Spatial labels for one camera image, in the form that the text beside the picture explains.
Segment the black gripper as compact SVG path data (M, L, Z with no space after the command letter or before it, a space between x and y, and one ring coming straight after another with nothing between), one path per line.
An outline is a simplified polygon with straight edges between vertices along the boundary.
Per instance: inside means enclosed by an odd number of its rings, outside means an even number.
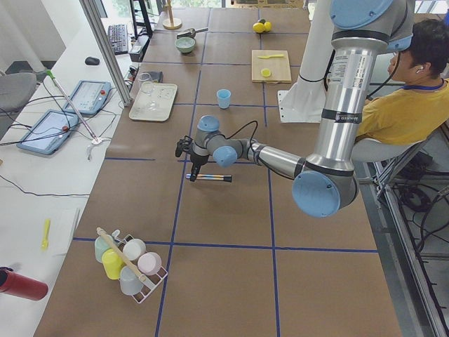
M190 150L190 161L192 162L192 169L190 173L189 180L194 182L198 174L200 173L201 167L208 162L209 154L198 154L193 150Z

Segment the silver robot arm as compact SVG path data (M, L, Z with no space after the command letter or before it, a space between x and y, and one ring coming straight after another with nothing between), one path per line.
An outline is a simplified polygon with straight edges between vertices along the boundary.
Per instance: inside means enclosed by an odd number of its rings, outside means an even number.
M244 158L290 178L297 207L310 216L331 216L351 204L358 193L351 154L375 61L410 45L414 8L413 1L319 1L309 41L318 46L313 54L329 82L313 153L299 157L253 138L227 137L218 119L206 115L193 140L177 146L192 161L189 179L209 158L221 167Z

